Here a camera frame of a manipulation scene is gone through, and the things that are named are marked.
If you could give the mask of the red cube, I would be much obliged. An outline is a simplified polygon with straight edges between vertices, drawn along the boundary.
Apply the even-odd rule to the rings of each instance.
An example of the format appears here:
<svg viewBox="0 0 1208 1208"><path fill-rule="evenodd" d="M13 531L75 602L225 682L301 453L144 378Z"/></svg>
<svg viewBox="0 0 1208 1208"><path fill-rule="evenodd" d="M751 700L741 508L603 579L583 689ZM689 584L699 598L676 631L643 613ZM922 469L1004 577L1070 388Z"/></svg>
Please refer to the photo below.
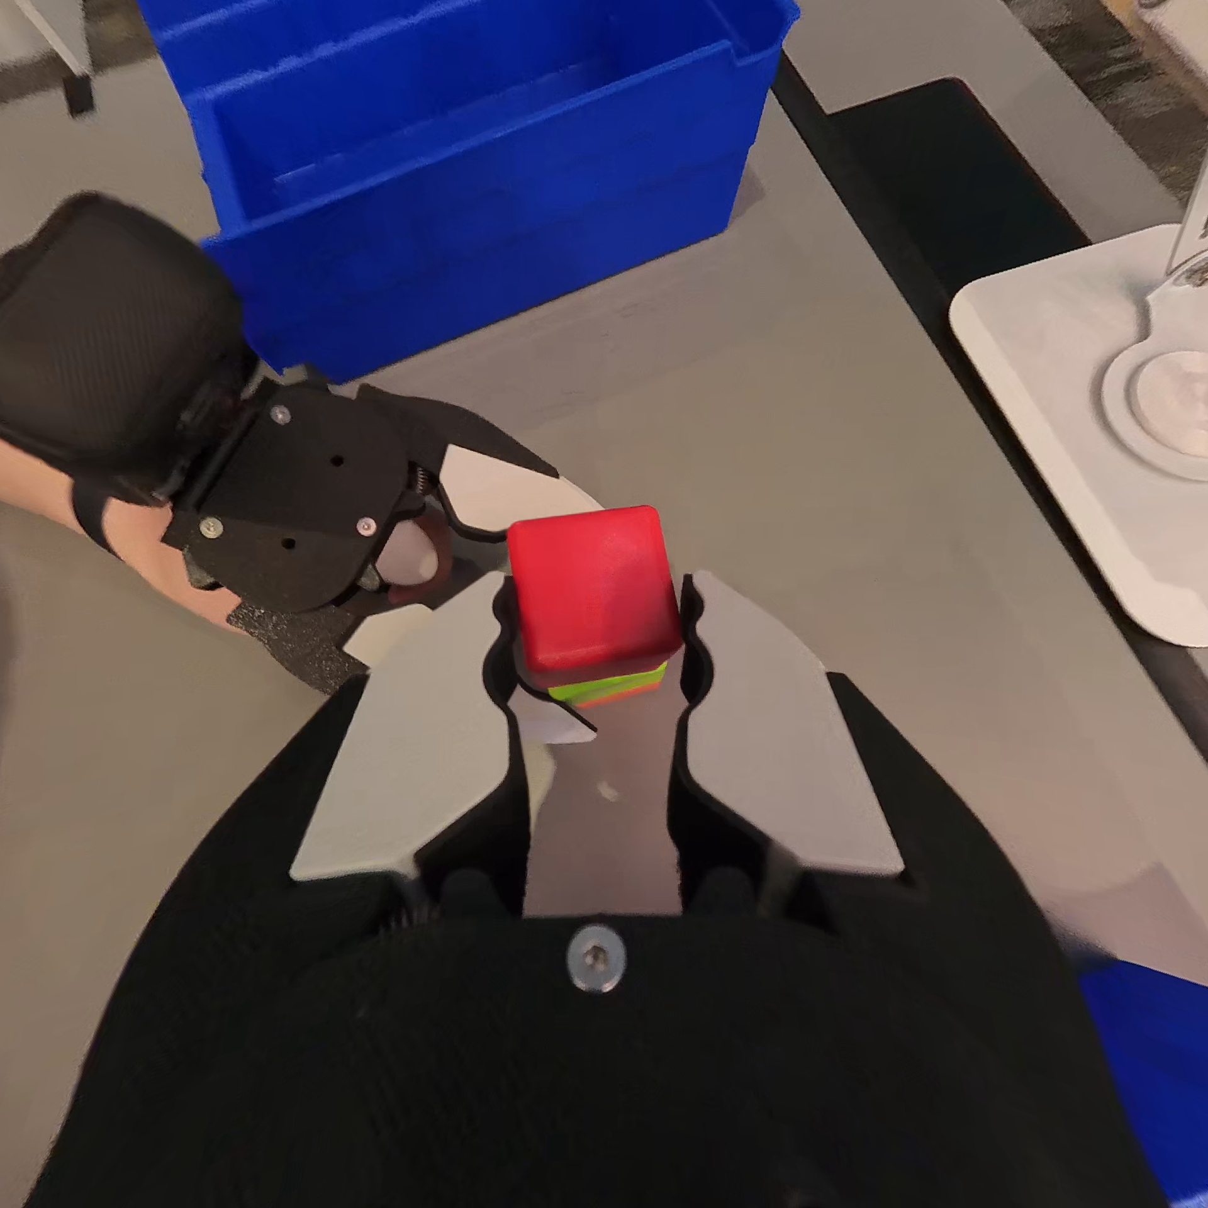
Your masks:
<svg viewBox="0 0 1208 1208"><path fill-rule="evenodd" d="M542 689L653 671L682 621L650 505L519 520L508 529L524 664Z"/></svg>

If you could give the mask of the white document stand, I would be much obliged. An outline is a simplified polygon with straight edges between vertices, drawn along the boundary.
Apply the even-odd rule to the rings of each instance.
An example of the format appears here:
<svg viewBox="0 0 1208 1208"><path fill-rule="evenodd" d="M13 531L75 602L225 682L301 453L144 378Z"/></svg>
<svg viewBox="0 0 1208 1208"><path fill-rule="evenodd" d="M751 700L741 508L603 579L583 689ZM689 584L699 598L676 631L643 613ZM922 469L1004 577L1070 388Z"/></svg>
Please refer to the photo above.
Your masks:
<svg viewBox="0 0 1208 1208"><path fill-rule="evenodd" d="M1159 224L965 285L949 325L1128 617L1207 646L1207 168Z"/></svg>

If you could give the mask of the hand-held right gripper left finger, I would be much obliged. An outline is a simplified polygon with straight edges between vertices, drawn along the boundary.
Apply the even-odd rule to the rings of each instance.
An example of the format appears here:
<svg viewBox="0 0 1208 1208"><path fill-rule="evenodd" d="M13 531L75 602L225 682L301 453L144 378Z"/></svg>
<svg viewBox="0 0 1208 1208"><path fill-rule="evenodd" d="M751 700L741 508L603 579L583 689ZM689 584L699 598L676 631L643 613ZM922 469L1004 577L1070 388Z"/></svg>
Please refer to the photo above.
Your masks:
<svg viewBox="0 0 1208 1208"><path fill-rule="evenodd" d="M519 916L529 789L512 653L514 592L492 571L370 671L296 850L296 883L383 874L409 902L480 871Z"/></svg>

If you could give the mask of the blue plastic bin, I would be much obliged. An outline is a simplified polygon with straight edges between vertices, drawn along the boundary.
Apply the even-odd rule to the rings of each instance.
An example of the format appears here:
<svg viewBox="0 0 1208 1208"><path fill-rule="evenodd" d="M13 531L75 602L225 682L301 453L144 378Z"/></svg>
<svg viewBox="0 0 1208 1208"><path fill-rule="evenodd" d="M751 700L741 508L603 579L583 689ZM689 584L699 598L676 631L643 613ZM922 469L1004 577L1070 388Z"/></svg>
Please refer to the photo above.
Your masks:
<svg viewBox="0 0 1208 1208"><path fill-rule="evenodd" d="M790 1L148 1L273 369L348 382L715 237Z"/></svg>
<svg viewBox="0 0 1208 1208"><path fill-rule="evenodd" d="M1207 988L1128 961L1077 976L1145 1156L1174 1206L1207 1205Z"/></svg>

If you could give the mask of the green cube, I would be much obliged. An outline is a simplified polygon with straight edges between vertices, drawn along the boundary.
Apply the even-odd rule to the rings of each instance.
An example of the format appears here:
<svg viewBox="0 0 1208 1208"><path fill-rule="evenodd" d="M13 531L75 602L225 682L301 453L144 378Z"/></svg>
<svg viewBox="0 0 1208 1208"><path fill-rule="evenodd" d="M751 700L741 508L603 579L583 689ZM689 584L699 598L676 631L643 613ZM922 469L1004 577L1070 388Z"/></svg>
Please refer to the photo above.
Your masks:
<svg viewBox="0 0 1208 1208"><path fill-rule="evenodd" d="M560 702L562 705L570 706L575 697L581 697L585 693L596 693L596 692L608 692L616 686L629 686L629 684L642 684L650 682L663 682L665 674L667 671L669 663L665 660L659 666L653 669L647 669L643 671L633 671L627 674L611 674L600 679L594 679L590 682L581 682L574 684L558 684L551 686L547 689L547 693L551 696L552 700Z"/></svg>

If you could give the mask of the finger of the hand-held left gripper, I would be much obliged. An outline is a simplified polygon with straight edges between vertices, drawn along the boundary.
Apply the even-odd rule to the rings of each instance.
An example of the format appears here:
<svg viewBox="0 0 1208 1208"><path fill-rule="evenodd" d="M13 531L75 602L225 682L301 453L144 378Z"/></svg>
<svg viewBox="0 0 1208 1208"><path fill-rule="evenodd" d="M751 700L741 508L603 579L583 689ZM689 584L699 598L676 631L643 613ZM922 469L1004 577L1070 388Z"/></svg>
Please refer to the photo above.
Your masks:
<svg viewBox="0 0 1208 1208"><path fill-rule="evenodd" d="M505 539L514 523L603 510L560 473L541 473L457 444L446 449L439 489L450 526L485 542Z"/></svg>
<svg viewBox="0 0 1208 1208"><path fill-rule="evenodd" d="M429 624L433 611L422 604L394 608L361 620L342 643L342 651L367 669L374 669L388 651ZM518 682L508 703L527 743L547 746L585 745L596 739L596 726L568 706Z"/></svg>

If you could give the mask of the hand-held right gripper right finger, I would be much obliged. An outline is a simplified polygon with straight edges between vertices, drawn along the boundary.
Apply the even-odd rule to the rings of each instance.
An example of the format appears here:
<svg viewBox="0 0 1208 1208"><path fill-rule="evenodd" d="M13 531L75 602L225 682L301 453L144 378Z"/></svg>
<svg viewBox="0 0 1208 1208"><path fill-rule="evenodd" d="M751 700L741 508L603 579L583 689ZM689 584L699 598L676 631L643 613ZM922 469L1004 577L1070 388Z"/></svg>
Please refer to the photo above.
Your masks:
<svg viewBox="0 0 1208 1208"><path fill-rule="evenodd" d="M706 569L685 575L682 620L669 835L683 906L716 874L787 916L813 912L818 873L898 880L905 860L821 659Z"/></svg>

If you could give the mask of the person's left forearm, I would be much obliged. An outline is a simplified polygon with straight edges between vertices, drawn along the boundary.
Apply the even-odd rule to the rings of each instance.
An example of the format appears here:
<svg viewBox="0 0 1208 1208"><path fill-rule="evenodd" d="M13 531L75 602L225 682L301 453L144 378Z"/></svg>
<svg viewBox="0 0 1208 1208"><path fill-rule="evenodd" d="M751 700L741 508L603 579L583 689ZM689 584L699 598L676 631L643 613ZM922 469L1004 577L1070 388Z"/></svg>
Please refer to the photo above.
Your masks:
<svg viewBox="0 0 1208 1208"><path fill-rule="evenodd" d="M38 457L2 441L2 503L84 533L72 505L72 480Z"/></svg>

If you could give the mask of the person's left hand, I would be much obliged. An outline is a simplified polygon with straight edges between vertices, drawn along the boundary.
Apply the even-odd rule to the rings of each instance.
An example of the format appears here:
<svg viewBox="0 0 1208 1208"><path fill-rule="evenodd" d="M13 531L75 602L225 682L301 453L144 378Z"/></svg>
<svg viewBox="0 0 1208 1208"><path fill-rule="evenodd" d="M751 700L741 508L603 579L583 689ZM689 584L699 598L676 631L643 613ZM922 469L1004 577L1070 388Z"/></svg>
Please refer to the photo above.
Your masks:
<svg viewBox="0 0 1208 1208"><path fill-rule="evenodd" d="M150 508L109 500L102 515L102 531L117 558L160 595L222 630L233 631L230 615L239 598L225 588L202 590L190 582L183 552L163 541L171 520L168 505Z"/></svg>

